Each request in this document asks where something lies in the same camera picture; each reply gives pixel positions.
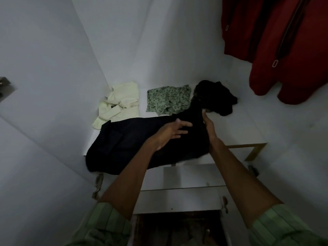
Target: striped shirt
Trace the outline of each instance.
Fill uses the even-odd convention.
[[[66,246],[126,246],[131,223],[109,203],[97,203]],[[290,209],[276,205],[262,214],[249,230],[252,246],[328,246]],[[199,246],[190,240],[185,246]]]

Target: hand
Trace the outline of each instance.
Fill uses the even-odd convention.
[[[156,151],[160,150],[169,140],[181,138],[182,134],[188,134],[187,130],[180,130],[180,128],[184,126],[192,127],[192,125],[190,122],[181,121],[177,118],[174,122],[165,124],[149,140],[155,145]]]
[[[214,123],[211,119],[209,119],[206,115],[206,110],[202,110],[203,120],[206,125],[208,137],[210,138],[210,142],[217,140],[217,135],[215,133]]]

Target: leaf print fabric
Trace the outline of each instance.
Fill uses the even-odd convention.
[[[172,115],[185,111],[190,106],[191,88],[165,86],[147,91],[147,112],[157,115]]]

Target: person's left hand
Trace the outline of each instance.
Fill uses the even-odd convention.
[[[177,118],[174,122],[165,124],[149,140],[154,143],[156,151],[160,150],[169,140],[181,138],[182,134],[188,134],[187,130],[180,130],[180,128],[184,126],[192,127],[192,125],[191,122],[181,121]]]

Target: black clothing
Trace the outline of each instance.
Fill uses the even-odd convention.
[[[180,161],[199,158],[209,152],[209,138],[203,122],[202,110],[197,100],[192,101],[188,110],[172,116],[150,118],[130,118],[108,121],[86,155],[86,165],[91,172],[120,174],[141,148],[142,144],[154,135],[164,124],[177,118],[193,124],[183,127],[188,134],[180,139],[170,140],[152,156],[149,167],[174,164]]]
[[[198,99],[201,107],[227,116],[232,113],[232,105],[236,104],[237,98],[221,82],[200,81],[194,90],[193,99]]]

